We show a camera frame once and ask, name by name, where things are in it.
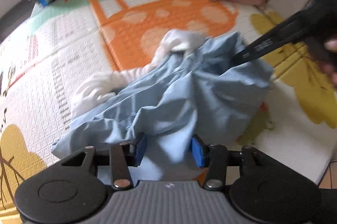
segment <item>orange giraffe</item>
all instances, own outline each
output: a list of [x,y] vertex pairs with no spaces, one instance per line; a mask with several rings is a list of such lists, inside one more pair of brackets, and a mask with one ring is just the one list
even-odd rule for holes
[[107,47],[119,70],[150,63],[162,37],[170,29],[199,31],[218,36],[231,30],[239,14],[218,1],[159,0],[129,8],[107,18],[98,0],[89,0],[102,26]]

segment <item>black circular joint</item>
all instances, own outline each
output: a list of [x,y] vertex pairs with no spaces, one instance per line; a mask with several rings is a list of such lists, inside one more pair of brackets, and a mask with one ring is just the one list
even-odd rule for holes
[[259,223],[304,223],[321,205],[321,193],[312,181],[277,167],[237,179],[230,199],[240,213]]
[[104,204],[104,184],[79,167],[44,170],[23,182],[15,204],[24,219],[43,224],[79,222]]

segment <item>person's hand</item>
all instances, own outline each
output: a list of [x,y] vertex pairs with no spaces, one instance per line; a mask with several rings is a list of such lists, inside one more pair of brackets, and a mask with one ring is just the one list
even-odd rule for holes
[[[325,48],[331,52],[337,53],[337,36],[327,41],[325,43]],[[319,61],[318,67],[323,73],[325,73],[329,77],[332,84],[337,89],[337,71],[335,70],[334,66],[331,63]]]

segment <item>gray ribbed surface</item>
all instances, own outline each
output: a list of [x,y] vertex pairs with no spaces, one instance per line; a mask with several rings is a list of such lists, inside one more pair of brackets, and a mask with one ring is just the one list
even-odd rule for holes
[[218,192],[197,181],[141,181],[115,193],[105,208],[81,224],[253,224]]

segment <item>white cloth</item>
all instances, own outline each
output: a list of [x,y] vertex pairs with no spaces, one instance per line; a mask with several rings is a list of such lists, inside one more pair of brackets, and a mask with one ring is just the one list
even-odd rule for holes
[[122,88],[155,69],[164,57],[172,52],[185,51],[184,56],[193,53],[205,42],[205,36],[198,32],[173,29],[160,42],[151,63],[124,71],[98,72],[87,78],[71,98],[71,118],[74,119],[95,106],[115,96],[111,90]]

